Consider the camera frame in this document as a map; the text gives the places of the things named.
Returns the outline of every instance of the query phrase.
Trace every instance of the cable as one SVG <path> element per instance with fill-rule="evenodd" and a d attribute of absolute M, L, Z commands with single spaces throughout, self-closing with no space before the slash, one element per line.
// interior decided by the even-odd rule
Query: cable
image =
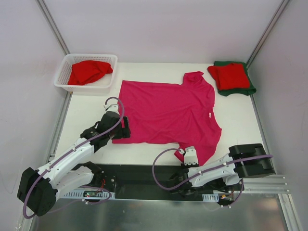
<path fill-rule="evenodd" d="M 169 188 L 168 188 L 168 187 L 165 187 L 165 186 L 161 185 L 161 184 L 158 182 L 158 180 L 157 180 L 157 178 L 156 178 L 156 175 L 155 175 L 154 167 L 155 167 L 156 161 L 158 160 L 158 158 L 159 158 L 162 154 L 164 154 L 164 153 L 166 153 L 166 152 L 168 152 L 168 151 L 172 151 L 172 150 L 174 150 L 174 151 L 180 151 L 180 150 L 177 149 L 177 148 L 169 148 L 169 149 L 167 149 L 167 150 L 164 150 L 163 152 L 161 152 L 161 153 L 155 158 L 155 160 L 154 160 L 154 162 L 153 162 L 153 165 L 152 165 L 152 175 L 153 175 L 153 178 L 154 178 L 156 184 L 157 184 L 160 188 L 162 188 L 162 189 L 164 189 L 164 190 L 168 190 L 168 191 L 170 191 L 170 190 L 175 190 L 175 189 L 177 189 L 179 186 L 185 184 L 186 182 L 190 181 L 190 180 L 193 179 L 193 178 L 196 178 L 196 177 L 200 176 L 201 174 L 204 174 L 204 173 L 206 173 L 206 172 L 210 172 L 210 171 L 213 171 L 213 170 L 216 170 L 216 169 L 219 169 L 219 168 L 222 168 L 222 167 L 225 166 L 224 164 L 221 164 L 221 165 L 218 165 L 218 166 L 216 166 L 216 167 L 208 168 L 208 169 L 206 169 L 206 170 L 201 171 L 201 173 L 196 173 L 196 174 L 192 175 L 191 177 L 188 177 L 187 179 L 183 180 L 181 183 L 179 183 L 179 184 L 177 184 L 177 185 L 175 185 L 175 186 L 173 186 L 173 187 L 169 187 Z M 243 159 L 232 160 L 232 161 L 227 162 L 226 164 L 227 164 L 227 165 L 230 165 L 230 164 L 235 164 L 235 163 L 239 163 L 239 162 L 242 162 L 242 161 L 257 160 L 257 159 L 272 158 L 272 157 L 273 157 L 272 155 L 258 155 L 258 156 L 243 158 Z"/>
<path fill-rule="evenodd" d="M 242 182 L 241 190 L 240 190 L 239 194 L 237 195 L 237 197 L 235 198 L 235 200 L 230 205 L 234 204 L 239 199 L 239 197 L 242 195 L 242 192 L 244 190 L 244 180 L 241 179 L 240 182 Z"/>
<path fill-rule="evenodd" d="M 110 132 L 111 130 L 113 130 L 116 126 L 118 126 L 118 125 L 121 123 L 121 121 L 122 121 L 122 119 L 123 119 L 123 117 L 124 117 L 124 113 L 125 113 L 124 105 L 123 105 L 122 101 L 121 101 L 119 98 L 114 97 L 114 96 L 109 97 L 109 98 L 105 101 L 105 105 L 108 103 L 108 101 L 109 101 L 110 99 L 116 99 L 116 100 L 118 100 L 118 102 L 121 104 L 121 107 L 122 107 L 122 115 L 121 115 L 120 119 L 116 122 L 115 125 L 113 125 L 113 126 L 112 126 L 111 128 L 109 128 L 108 130 L 106 130 L 106 131 L 102 132 L 101 134 L 98 134 L 98 135 L 96 135 L 96 136 L 94 136 L 94 137 L 92 137 L 92 138 L 90 138 L 90 139 L 88 139 L 88 140 L 82 142 L 82 143 L 79 144 L 79 145 L 77 145 L 77 146 L 75 147 L 76 149 L 79 148 L 79 147 L 81 147 L 81 146 L 84 145 L 85 143 L 88 143 L 88 142 L 90 142 L 90 141 L 92 141 L 92 140 L 94 140 L 94 139 L 96 139 L 96 138 L 98 138 L 98 137 L 100 137 L 100 136 L 105 135 L 106 133 Z M 63 160 L 65 157 L 67 157 L 67 156 L 68 156 L 69 154 L 71 154 L 72 152 L 74 152 L 73 149 L 71 149 L 70 151 L 68 151 L 68 152 L 65 153 L 64 155 L 60 156 L 59 159 L 57 159 L 53 164 L 51 164 L 51 165 L 49 166 L 49 169 L 52 169 L 56 164 L 58 164 L 61 160 Z M 35 216 L 35 213 L 32 214 L 31 216 L 28 216 L 27 213 L 26 213 L 26 208 L 27 208 L 28 200 L 29 200 L 29 197 L 30 197 L 30 195 L 31 195 L 31 193 L 32 193 L 32 191 L 33 191 L 33 189 L 34 189 L 34 187 L 36 186 L 36 184 L 39 182 L 39 180 L 40 180 L 41 178 L 43 178 L 43 176 L 44 176 L 47 172 L 48 172 L 48 170 L 46 169 L 45 171 L 42 172 L 42 174 L 39 175 L 39 177 L 38 177 L 38 178 L 34 181 L 34 183 L 31 185 L 31 187 L 30 187 L 30 189 L 29 189 L 29 191 L 28 191 L 28 193 L 27 193 L 27 195 L 26 195 L 25 202 L 24 202 L 24 206 L 23 206 L 23 215 L 24 215 L 24 217 L 25 217 L 26 219 L 31 219 L 31 218 L 33 218 L 33 217 Z"/>

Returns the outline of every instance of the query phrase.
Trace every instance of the t-shirt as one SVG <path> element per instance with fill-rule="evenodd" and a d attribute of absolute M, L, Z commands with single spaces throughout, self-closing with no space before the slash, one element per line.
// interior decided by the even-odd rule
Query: t-shirt
<path fill-rule="evenodd" d="M 184 150 L 194 146 L 203 165 L 216 150 L 221 128 L 213 112 L 214 89 L 202 74 L 186 73 L 181 85 L 123 80 L 119 98 L 131 137 L 113 143 L 177 142 Z M 179 152 L 175 155 L 183 161 Z"/>

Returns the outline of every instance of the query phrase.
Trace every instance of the white plastic basket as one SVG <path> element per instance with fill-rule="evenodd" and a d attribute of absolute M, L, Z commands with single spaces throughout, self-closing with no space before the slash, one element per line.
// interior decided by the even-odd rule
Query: white plastic basket
<path fill-rule="evenodd" d="M 110 63 L 113 72 L 106 74 L 103 78 L 94 83 L 83 86 L 68 85 L 72 73 L 72 65 L 84 60 L 96 60 Z M 55 75 L 54 85 L 67 91 L 82 92 L 88 94 L 104 94 L 110 91 L 116 76 L 117 56 L 112 54 L 68 54 L 66 55 Z"/>

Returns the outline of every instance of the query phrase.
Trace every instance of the purple cable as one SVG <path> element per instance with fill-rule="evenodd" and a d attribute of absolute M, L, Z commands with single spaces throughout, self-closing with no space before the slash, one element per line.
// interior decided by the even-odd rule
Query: purple cable
<path fill-rule="evenodd" d="M 175 185 L 175 186 L 173 186 L 173 187 L 169 187 L 169 188 L 168 188 L 168 187 L 165 187 L 165 186 L 161 185 L 161 184 L 158 182 L 158 180 L 157 180 L 157 178 L 156 178 L 156 175 L 155 175 L 154 167 L 155 167 L 156 161 L 158 160 L 158 158 L 159 158 L 162 154 L 164 154 L 164 153 L 166 153 L 166 152 L 168 152 L 168 151 L 172 151 L 172 150 L 174 150 L 174 151 L 180 151 L 180 150 L 177 149 L 177 148 L 169 148 L 169 149 L 167 149 L 167 150 L 164 150 L 163 152 L 161 152 L 161 153 L 155 158 L 155 160 L 154 160 L 154 162 L 153 162 L 153 165 L 152 165 L 152 175 L 153 175 L 153 178 L 154 178 L 156 184 L 157 184 L 160 188 L 162 188 L 162 189 L 164 189 L 164 190 L 170 191 L 170 190 L 177 189 L 179 186 L 185 184 L 186 182 L 190 181 L 191 179 L 193 179 L 193 178 L 195 178 L 195 177 L 197 177 L 197 176 L 200 176 L 201 174 L 204 174 L 204 173 L 206 173 L 206 172 L 213 171 L 213 170 L 216 170 L 216 169 L 219 169 L 219 168 L 225 166 L 225 165 L 221 164 L 221 165 L 218 165 L 218 166 L 216 166 L 216 167 L 208 168 L 208 169 L 206 169 L 206 170 L 201 171 L 201 173 L 196 173 L 196 174 L 192 175 L 191 177 L 188 177 L 187 179 L 183 180 L 181 183 L 179 183 L 179 184 L 177 184 L 177 185 Z M 247 157 L 247 158 L 238 159 L 238 160 L 232 160 L 232 161 L 227 162 L 227 165 L 229 165 L 229 164 L 234 164 L 234 163 L 238 163 L 238 162 L 242 162 L 242 161 L 257 160 L 257 159 L 272 158 L 272 157 L 273 157 L 272 155 L 258 155 L 258 156 Z"/>
<path fill-rule="evenodd" d="M 243 190 L 244 190 L 244 181 L 243 181 L 243 179 L 241 179 L 240 182 L 242 182 L 241 190 L 240 190 L 239 194 L 237 195 L 237 197 L 236 197 L 236 198 L 234 199 L 234 201 L 232 202 L 232 204 L 234 204 L 234 203 L 237 201 L 237 199 L 239 199 L 239 197 L 242 195 L 242 192 L 243 192 Z"/>
<path fill-rule="evenodd" d="M 122 121 L 122 119 L 123 119 L 123 117 L 124 117 L 124 113 L 125 113 L 124 105 L 123 105 L 122 101 L 121 101 L 119 98 L 114 97 L 114 96 L 109 97 L 109 98 L 105 101 L 105 104 L 107 104 L 107 102 L 108 102 L 110 99 L 116 99 L 116 100 L 118 100 L 118 102 L 121 104 L 121 107 L 122 107 L 122 115 L 121 115 L 120 119 L 116 122 L 115 125 L 113 125 L 111 128 L 109 128 L 107 131 L 104 131 L 104 132 L 102 132 L 101 134 L 98 134 L 97 136 L 94 136 L 94 137 L 92 137 L 92 138 L 90 138 L 90 139 L 88 139 L 88 140 L 82 142 L 81 144 L 77 145 L 77 146 L 75 147 L 76 149 L 79 148 L 79 147 L 81 147 L 81 146 L 84 145 L 85 143 L 90 142 L 90 141 L 93 140 L 93 139 L 96 139 L 96 138 L 98 138 L 98 137 L 100 137 L 100 136 L 105 135 L 106 133 L 110 132 L 111 130 L 113 130 L 116 126 L 118 126 L 118 125 L 121 123 L 121 121 Z M 50 169 L 53 168 L 56 164 L 58 164 L 61 160 L 63 160 L 65 157 L 67 157 L 67 156 L 68 156 L 69 154 L 71 154 L 72 152 L 74 152 L 74 150 L 71 149 L 70 151 L 68 151 L 67 153 L 65 153 L 64 155 L 62 155 L 62 156 L 61 156 L 59 159 L 57 159 L 53 164 L 51 164 L 49 168 L 50 168 Z M 35 216 L 35 213 L 32 214 L 31 216 L 28 216 L 27 213 L 26 213 L 26 208 L 27 208 L 28 200 L 29 200 L 29 197 L 30 197 L 30 195 L 31 195 L 31 193 L 32 193 L 32 191 L 33 191 L 33 189 L 34 189 L 34 187 L 36 186 L 36 184 L 39 182 L 39 180 L 40 180 L 47 172 L 48 172 L 47 169 L 46 169 L 45 171 L 42 172 L 42 174 L 41 174 L 41 175 L 34 181 L 34 183 L 31 185 L 31 187 L 30 187 L 30 189 L 29 189 L 29 191 L 28 191 L 28 193 L 27 193 L 27 195 L 26 195 L 25 202 L 24 202 L 24 206 L 23 206 L 23 215 L 24 215 L 24 217 L 25 217 L 26 219 L 31 219 L 31 218 L 33 218 L 33 217 Z"/>

